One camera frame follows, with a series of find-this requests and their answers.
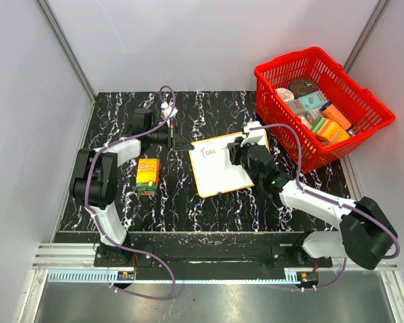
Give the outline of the yellow framed whiteboard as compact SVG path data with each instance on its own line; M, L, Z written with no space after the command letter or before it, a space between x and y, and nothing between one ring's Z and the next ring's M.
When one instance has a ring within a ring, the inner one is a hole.
M195 141L189 151L197 193L202 198L215 196L253 186L242 166L230 162L227 144L243 137L232 133Z

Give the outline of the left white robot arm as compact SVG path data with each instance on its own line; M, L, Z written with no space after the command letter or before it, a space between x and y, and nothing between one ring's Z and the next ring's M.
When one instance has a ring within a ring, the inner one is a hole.
M114 201L119 166L139 157L152 144L173 151L193 150L194 146L176 132L170 121L177 112L177 108L163 108L163 120L156 122L150 109L137 109L124 137L101 148L82 148L77 152L69 194L89 213L100 233L95 266L125 266L135 260L129 234L119 219Z

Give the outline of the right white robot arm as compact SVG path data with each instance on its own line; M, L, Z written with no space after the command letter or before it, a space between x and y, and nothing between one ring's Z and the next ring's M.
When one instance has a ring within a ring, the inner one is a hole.
M264 145L247 143L242 137L227 149L230 163L240 166L259 192L334 227L301 238L292 251L296 264L308 266L321 257L348 258L373 270L389 257L391 248L399 248L398 235L375 200L344 199L305 186L279 171Z

